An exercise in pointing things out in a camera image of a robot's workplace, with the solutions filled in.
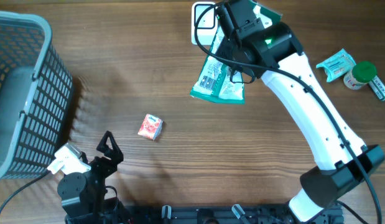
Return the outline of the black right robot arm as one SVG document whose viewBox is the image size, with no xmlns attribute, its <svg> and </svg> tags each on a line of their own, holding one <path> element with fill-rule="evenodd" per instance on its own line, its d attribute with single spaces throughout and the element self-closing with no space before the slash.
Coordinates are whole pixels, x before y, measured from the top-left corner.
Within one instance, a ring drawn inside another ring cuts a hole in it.
<svg viewBox="0 0 385 224">
<path fill-rule="evenodd" d="M 367 146 L 344 122 L 313 76 L 290 27 L 282 22 L 264 27 L 258 19 L 220 26 L 231 42 L 231 57 L 225 63 L 261 79 L 281 100 L 311 148 L 316 165 L 301 175 L 302 188 L 288 203 L 295 220 L 312 221 L 362 182 L 381 217 L 369 177 L 384 161 L 383 150 Z"/>
</svg>

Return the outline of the large green 3M package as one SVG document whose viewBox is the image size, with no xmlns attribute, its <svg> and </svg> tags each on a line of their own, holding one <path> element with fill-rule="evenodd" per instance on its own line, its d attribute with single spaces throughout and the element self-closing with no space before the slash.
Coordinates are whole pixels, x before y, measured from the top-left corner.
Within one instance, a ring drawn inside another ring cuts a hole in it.
<svg viewBox="0 0 385 224">
<path fill-rule="evenodd" d="M 251 4 L 255 15 L 261 19 L 265 28 L 279 22 L 282 18 L 282 14 L 256 1 L 251 1 Z M 217 53 L 221 41 L 225 38 L 218 22 L 218 16 L 215 15 L 215 17 L 217 18 L 218 28 L 211 45 L 208 45 L 210 52 L 214 54 Z M 241 73 L 237 72 L 234 79 L 236 79 L 237 83 L 230 82 L 230 71 L 227 65 L 211 56 L 207 56 L 199 78 L 192 87 L 190 96 L 211 103 L 243 105 L 245 100 Z"/>
</svg>

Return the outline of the red tissue pack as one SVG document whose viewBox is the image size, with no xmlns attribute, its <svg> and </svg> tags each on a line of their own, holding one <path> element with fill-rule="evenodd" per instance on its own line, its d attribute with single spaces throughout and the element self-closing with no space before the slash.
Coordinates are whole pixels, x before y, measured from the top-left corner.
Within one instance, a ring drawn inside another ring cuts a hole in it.
<svg viewBox="0 0 385 224">
<path fill-rule="evenodd" d="M 146 114 L 137 134 L 154 141 L 162 130 L 162 124 L 163 121 L 159 117 Z"/>
</svg>

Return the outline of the green lid jar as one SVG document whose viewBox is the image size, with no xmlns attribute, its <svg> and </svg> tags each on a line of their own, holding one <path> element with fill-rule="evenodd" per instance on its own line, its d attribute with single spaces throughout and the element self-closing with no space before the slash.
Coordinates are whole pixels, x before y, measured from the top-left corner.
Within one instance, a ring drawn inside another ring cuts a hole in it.
<svg viewBox="0 0 385 224">
<path fill-rule="evenodd" d="M 356 64 L 348 73 L 345 74 L 343 82 L 351 90 L 359 90 L 377 75 L 375 65 L 369 61 L 362 61 Z"/>
</svg>

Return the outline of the light green wipes pack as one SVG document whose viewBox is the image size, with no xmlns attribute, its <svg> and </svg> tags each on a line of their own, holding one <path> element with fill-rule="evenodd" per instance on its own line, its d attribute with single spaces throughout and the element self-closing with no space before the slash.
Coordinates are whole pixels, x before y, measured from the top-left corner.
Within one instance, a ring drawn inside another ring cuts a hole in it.
<svg viewBox="0 0 385 224">
<path fill-rule="evenodd" d="M 330 83 L 352 70 L 355 65 L 356 62 L 353 57 L 345 49 L 341 49 L 328 59 L 318 63 L 316 68 L 324 70 L 327 75 L 327 82 Z"/>
</svg>

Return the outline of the small green box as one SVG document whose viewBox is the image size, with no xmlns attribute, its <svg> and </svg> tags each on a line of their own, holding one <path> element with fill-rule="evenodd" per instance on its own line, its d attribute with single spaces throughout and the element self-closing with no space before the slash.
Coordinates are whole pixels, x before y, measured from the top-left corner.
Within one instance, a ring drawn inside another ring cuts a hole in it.
<svg viewBox="0 0 385 224">
<path fill-rule="evenodd" d="M 375 76 L 368 84 L 378 99 L 385 101 L 385 85 L 381 79 L 378 76 Z"/>
</svg>

